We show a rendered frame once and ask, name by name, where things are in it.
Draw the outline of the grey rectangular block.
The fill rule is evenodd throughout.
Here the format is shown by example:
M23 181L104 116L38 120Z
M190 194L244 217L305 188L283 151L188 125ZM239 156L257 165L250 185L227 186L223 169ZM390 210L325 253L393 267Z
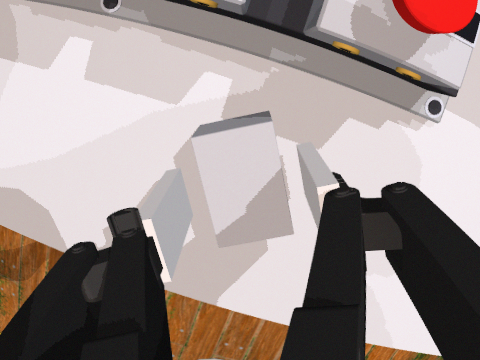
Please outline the grey rectangular block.
M294 234L270 111L202 124L191 143L219 248Z

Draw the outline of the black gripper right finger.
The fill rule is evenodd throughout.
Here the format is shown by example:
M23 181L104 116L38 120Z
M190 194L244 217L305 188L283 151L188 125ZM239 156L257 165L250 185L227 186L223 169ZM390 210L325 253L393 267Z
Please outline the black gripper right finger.
M396 182L380 198L362 198L312 142L296 148L318 233L280 360L365 360L365 251L377 250L443 360L480 360L480 247L415 185Z

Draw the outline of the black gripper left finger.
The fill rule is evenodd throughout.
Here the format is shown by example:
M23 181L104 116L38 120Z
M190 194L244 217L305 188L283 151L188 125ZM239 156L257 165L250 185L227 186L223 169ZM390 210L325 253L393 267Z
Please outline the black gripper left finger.
M0 360L173 360L163 282L192 217L181 168L167 170L140 210L107 217L111 247L65 251L1 332Z

